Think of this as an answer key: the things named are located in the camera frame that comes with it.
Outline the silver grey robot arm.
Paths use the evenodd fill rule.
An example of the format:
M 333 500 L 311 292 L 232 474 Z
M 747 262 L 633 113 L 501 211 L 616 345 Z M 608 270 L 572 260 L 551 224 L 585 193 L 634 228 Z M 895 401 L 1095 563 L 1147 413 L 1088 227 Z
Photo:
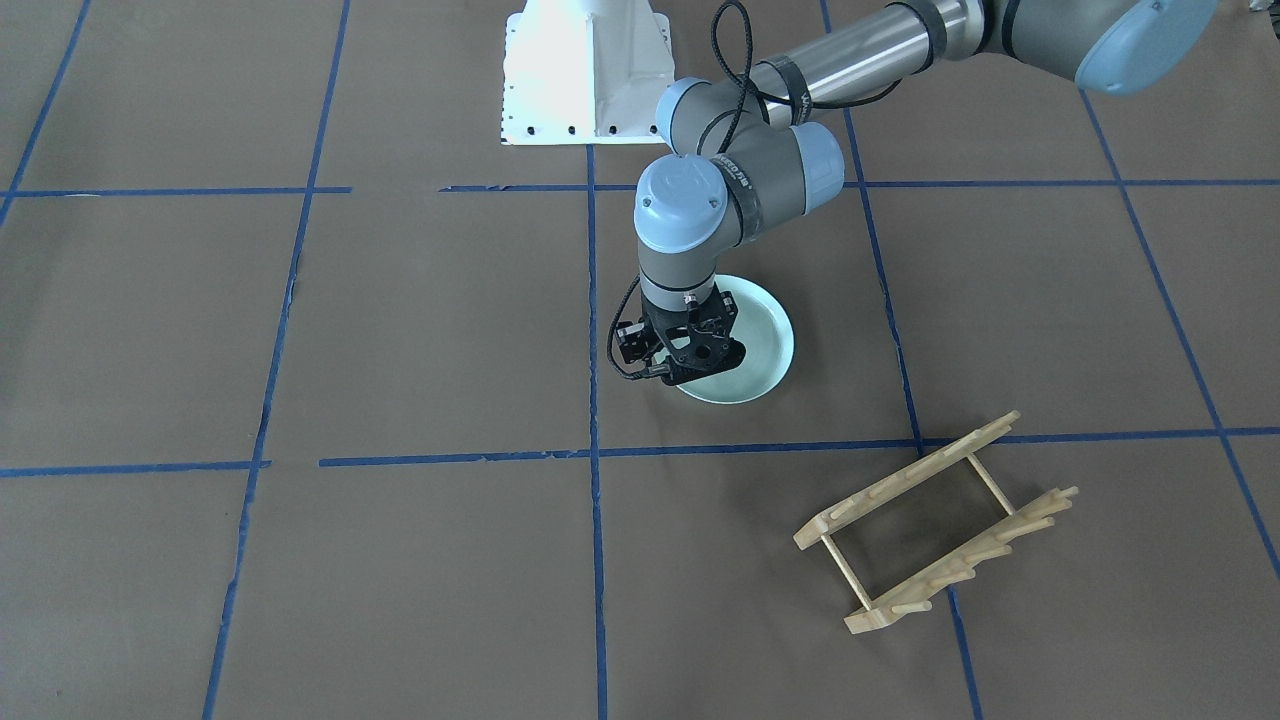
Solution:
M 1162 79 L 1213 14 L 1211 1 L 891 1 L 788 53 L 748 55 L 719 82 L 675 82 L 655 110 L 669 152 L 636 186 L 630 291 L 641 316 L 613 319 L 611 364 L 667 386 L 742 364 L 739 307 L 717 265 L 842 191 L 844 151 L 815 115 L 878 102 L 938 61 L 983 53 L 1129 96 Z

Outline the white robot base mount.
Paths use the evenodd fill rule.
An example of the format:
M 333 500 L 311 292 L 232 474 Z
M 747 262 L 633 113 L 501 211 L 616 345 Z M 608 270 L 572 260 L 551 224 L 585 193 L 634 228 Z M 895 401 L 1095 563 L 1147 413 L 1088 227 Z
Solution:
M 500 142 L 659 143 L 669 18 L 648 1 L 527 1 L 506 20 Z

